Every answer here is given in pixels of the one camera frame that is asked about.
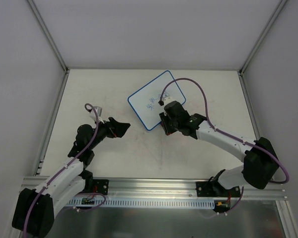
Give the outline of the blue framed whiteboard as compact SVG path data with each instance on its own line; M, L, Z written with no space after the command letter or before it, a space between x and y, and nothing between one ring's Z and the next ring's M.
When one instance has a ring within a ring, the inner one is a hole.
M163 112L163 107L158 103L161 97L170 96L181 104L186 102L185 95L176 82L165 89L173 80L172 73L166 70L128 97L128 103L146 130L153 130L161 122L159 114Z

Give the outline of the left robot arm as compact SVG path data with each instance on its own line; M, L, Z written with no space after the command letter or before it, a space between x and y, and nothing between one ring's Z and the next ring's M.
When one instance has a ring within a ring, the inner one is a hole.
M25 235L44 238L70 199L80 192L93 190L93 174L86 169L94 158L93 149L106 137L123 137L130 126L113 117L97 122L96 127L81 125L64 164L35 188L20 192L12 227Z

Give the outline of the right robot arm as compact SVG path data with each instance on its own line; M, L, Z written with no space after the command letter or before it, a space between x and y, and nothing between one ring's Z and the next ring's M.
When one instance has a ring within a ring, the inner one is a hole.
M242 165L230 170L218 172L202 188L206 196L226 196L229 190L249 184L256 189L264 189L279 168L275 151L270 141L264 137L252 143L242 137L221 133L211 126L209 120L200 114L190 115L183 106L171 97L164 98L160 105L161 125L166 135L180 132L213 144L238 158Z

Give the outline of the left aluminium frame post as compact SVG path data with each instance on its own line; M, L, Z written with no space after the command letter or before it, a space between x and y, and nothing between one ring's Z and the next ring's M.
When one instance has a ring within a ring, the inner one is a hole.
M36 19L40 30L42 31L45 39L47 40L53 54L55 55L60 67L62 68L63 72L67 73L68 67L67 64L65 63L43 17L42 14L40 13L40 10L34 0L26 0L26 3L28 4L32 14L34 15L34 18Z

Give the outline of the aluminium frame post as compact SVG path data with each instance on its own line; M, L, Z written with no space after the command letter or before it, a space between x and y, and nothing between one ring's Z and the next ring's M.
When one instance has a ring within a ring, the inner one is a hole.
M42 31L45 39L47 40L53 54L55 55L60 67L62 68L63 72L67 73L68 67L67 64L65 63L43 17L42 14L40 13L40 10L34 0L26 0L26 3L28 4L32 14L34 15L34 18L36 19L40 30Z
M274 26L275 22L277 21L279 15L281 14L282 10L285 8L288 0L280 0L273 10L271 16L269 17L268 21L266 22L264 28L262 29L259 37L257 38L254 46L252 47L250 53L248 54L245 62L243 63L242 67L239 70L240 75L244 75L247 68L251 64L253 58L256 56L258 50L260 49L261 45L264 43L264 40L268 36L270 30Z

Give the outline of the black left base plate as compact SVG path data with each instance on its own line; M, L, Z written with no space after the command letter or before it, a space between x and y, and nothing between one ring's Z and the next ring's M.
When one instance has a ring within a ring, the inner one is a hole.
M84 191L86 193L101 193L103 195L108 194L109 180L108 179L93 179L87 181Z

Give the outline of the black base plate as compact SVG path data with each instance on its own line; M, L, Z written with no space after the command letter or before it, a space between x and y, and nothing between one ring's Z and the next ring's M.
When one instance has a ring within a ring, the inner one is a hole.
M109 180L108 179L93 179L87 181L84 191L86 193L101 193L103 195L108 194Z
M231 189L226 189L221 186L217 181L197 181L196 193L198 197L240 197L241 191L238 186Z

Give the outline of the aluminium mounting rail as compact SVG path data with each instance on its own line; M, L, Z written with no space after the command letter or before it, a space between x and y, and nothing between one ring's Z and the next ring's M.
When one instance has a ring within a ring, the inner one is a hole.
M109 178L108 197L189 199L198 197L195 179ZM287 200L282 184L269 184L264 190L244 186L245 200Z

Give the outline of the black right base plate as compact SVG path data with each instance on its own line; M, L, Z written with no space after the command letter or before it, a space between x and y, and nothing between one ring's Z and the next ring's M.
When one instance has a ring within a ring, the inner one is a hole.
M238 186L231 189L226 189L221 186L217 181L197 181L196 193L198 197L240 197L241 191Z

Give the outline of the right aluminium frame post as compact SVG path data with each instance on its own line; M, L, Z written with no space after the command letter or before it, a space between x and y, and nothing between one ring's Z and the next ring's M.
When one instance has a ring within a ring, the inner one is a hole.
M282 10L285 8L288 0L280 0L273 10L271 16L269 17L268 21L266 22L264 28L262 29L259 37L257 38L254 46L252 47L250 53L248 54L245 62L243 63L242 67L239 70L240 75L244 75L247 68L251 64L253 58L256 56L258 50L260 49L261 45L264 43L264 40L268 36L270 30L274 26L275 22L277 21L279 15L281 14Z

